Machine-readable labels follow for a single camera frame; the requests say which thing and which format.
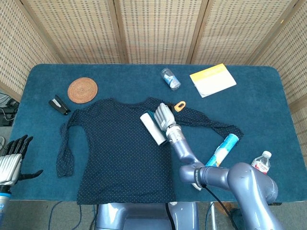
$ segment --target black stapler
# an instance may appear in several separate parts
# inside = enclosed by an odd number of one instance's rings
[[[49,101],[49,105],[58,110],[61,114],[67,115],[70,112],[67,105],[57,95],[55,95],[54,99]]]

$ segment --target blue felt surface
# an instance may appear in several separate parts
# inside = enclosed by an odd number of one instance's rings
[[[160,76],[169,67],[181,81],[172,91]],[[88,147],[80,127],[70,129],[70,147],[75,156],[74,175],[57,178],[56,158],[61,143],[59,127],[69,116],[54,110],[48,101],[55,94],[73,111],[104,98],[136,103],[148,96],[165,101],[186,101],[187,106],[204,112],[210,119],[237,125],[245,133],[229,153],[222,167],[236,162],[251,163],[264,150],[272,152],[268,175],[279,187],[277,201],[307,199],[307,172],[293,127],[278,72],[271,67],[227,66],[237,85],[201,98],[189,74],[206,65],[56,65],[35,66],[28,77],[11,139],[24,134],[34,136],[23,163],[23,173],[44,169],[38,178],[21,181],[12,188],[15,199],[76,200],[77,190],[87,163]],[[68,99],[69,84],[79,77],[96,81],[98,94],[93,101],[75,104]],[[197,157],[204,163],[223,139],[203,127],[183,127],[183,132]],[[213,201],[206,191],[199,192],[178,177],[181,163],[173,153],[173,177],[178,201]],[[233,201],[230,192],[213,188],[223,201]]]

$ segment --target plastic bottle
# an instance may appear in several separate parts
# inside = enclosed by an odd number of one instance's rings
[[[161,76],[172,90],[176,90],[180,87],[181,83],[174,76],[174,74],[172,73],[170,69],[168,68],[163,69],[161,71]]]
[[[251,166],[258,169],[260,172],[267,174],[270,169],[270,157],[271,153],[269,151],[264,151],[260,157],[257,157],[253,160]]]

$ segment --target blue and white can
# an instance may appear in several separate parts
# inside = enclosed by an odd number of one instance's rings
[[[235,146],[235,144],[239,141],[239,138],[235,134],[229,134],[224,142],[217,147],[213,156],[206,163],[206,166],[215,166],[219,167],[224,158],[228,155],[230,150]]]

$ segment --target yellow notepad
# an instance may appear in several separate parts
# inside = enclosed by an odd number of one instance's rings
[[[224,64],[193,73],[190,77],[201,97],[209,96],[236,85],[235,79]]]

